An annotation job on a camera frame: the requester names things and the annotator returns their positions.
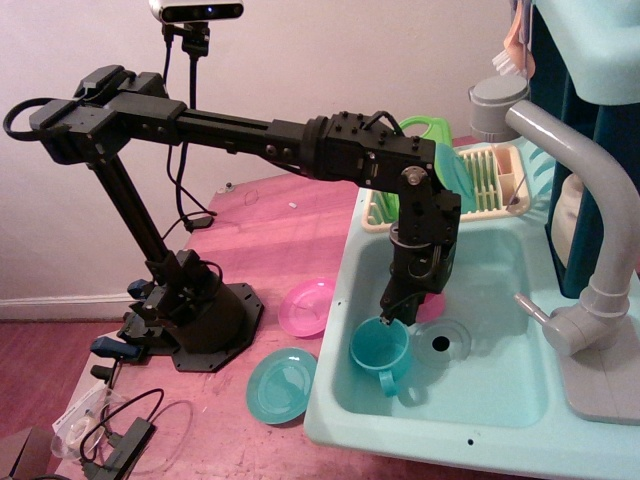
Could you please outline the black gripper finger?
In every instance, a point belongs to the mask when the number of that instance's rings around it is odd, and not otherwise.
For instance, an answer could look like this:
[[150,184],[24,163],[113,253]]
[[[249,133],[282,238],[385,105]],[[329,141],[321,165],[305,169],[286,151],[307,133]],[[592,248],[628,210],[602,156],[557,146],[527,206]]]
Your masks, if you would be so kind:
[[399,321],[405,326],[413,325],[424,299],[424,290],[413,284],[391,279],[380,300],[381,322],[391,325],[394,321]]

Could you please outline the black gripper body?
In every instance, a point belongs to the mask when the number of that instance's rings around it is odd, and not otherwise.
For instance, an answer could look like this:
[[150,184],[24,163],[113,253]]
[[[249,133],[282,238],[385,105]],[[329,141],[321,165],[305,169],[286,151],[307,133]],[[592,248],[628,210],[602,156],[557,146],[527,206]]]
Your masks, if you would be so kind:
[[440,294],[453,269],[456,244],[409,246],[395,242],[387,297],[403,300],[413,295]]

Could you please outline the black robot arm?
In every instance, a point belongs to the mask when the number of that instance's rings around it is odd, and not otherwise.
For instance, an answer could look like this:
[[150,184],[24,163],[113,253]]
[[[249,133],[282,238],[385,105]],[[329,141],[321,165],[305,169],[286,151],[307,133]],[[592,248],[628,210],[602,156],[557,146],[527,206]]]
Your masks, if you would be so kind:
[[246,350],[263,306],[248,284],[226,284],[195,252],[165,245],[119,157],[133,139],[252,154],[308,179],[396,194],[390,279],[380,300],[386,320],[413,324],[425,297],[442,292],[452,272],[461,198],[437,175],[435,143],[406,136],[385,111],[304,124],[221,115],[172,100],[157,73],[112,65],[85,77],[70,100],[17,104],[3,128],[42,144],[56,163],[84,164],[97,176],[153,277],[148,296],[126,316],[146,327],[130,343],[170,356],[183,372],[216,372]]

